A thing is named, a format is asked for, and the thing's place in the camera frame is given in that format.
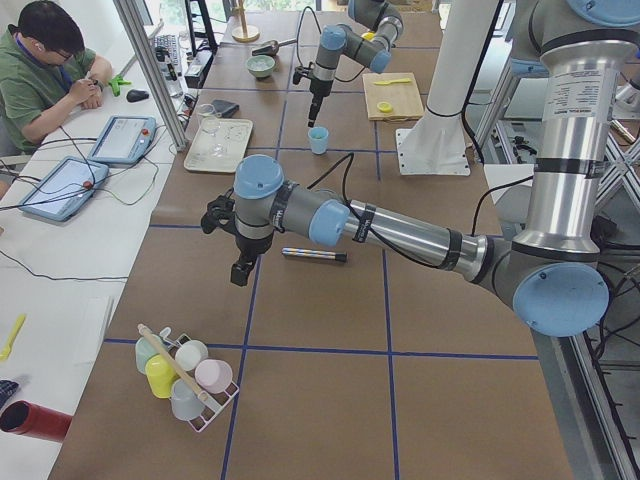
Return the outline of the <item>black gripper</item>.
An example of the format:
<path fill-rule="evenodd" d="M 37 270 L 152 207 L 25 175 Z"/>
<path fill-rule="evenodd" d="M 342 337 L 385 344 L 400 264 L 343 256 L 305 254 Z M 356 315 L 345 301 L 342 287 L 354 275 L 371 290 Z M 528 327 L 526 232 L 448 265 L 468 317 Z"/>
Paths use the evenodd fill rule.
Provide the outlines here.
<path fill-rule="evenodd" d="M 252 264 L 257 258 L 266 253 L 272 246 L 273 235 L 252 239 L 242 235 L 236 237 L 236 246 L 240 251 L 239 260 L 231 267 L 230 280 L 234 285 L 247 286 Z"/>
<path fill-rule="evenodd" d="M 315 126 L 315 122 L 316 122 L 316 117 L 318 116 L 321 106 L 322 106 L 322 102 L 324 100 L 325 96 L 322 93 L 314 93 L 313 97 L 312 97 L 312 102 L 311 102 L 311 106 L 310 106 L 310 110 L 309 110 L 309 119 L 308 119 L 308 123 L 307 126 L 309 128 L 313 128 Z"/>

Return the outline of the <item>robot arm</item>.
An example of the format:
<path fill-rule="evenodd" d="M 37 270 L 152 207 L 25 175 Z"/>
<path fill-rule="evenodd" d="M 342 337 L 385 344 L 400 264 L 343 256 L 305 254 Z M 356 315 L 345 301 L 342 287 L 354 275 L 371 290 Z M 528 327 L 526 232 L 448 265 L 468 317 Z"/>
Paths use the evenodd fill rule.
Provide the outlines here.
<path fill-rule="evenodd" d="M 341 56 L 374 73 L 383 73 L 391 59 L 391 48 L 404 30 L 400 12 L 388 1 L 350 1 L 348 15 L 374 33 L 371 40 L 356 34 L 346 24 L 323 28 L 314 62 L 296 70 L 294 77 L 310 80 L 313 95 L 308 126 L 315 125 L 323 100 L 331 93 Z"/>
<path fill-rule="evenodd" d="M 452 174 L 453 134 L 497 21 L 499 1 L 461 1 L 453 6 L 425 113 L 401 135 L 400 166 L 408 175 Z M 274 158 L 243 159 L 235 173 L 229 232 L 240 250 L 231 281 L 246 286 L 259 255 L 276 231 L 294 232 L 334 247 L 341 235 L 376 243 L 421 266 L 453 271 L 492 292 L 535 331 L 553 337 L 582 333 L 606 317 L 613 293 L 596 264 L 591 236 L 598 187 L 617 81 L 623 63 L 639 50 L 639 1 L 517 1 L 508 32 L 510 66 L 548 77 L 540 144 L 531 179 L 505 183 L 478 200 L 471 233 L 432 225 L 372 204 L 348 199 L 347 154 L 342 199 L 286 179 Z M 309 127 L 329 96 L 342 56 L 382 73 L 392 41 L 403 33 L 400 13 L 386 1 L 349 1 L 349 17 L 375 32 L 372 46 L 355 40 L 351 27 L 324 27 L 316 59 L 294 75 L 311 80 Z M 512 239 L 476 235 L 480 207 L 495 191 L 501 222 L 522 223 Z"/>

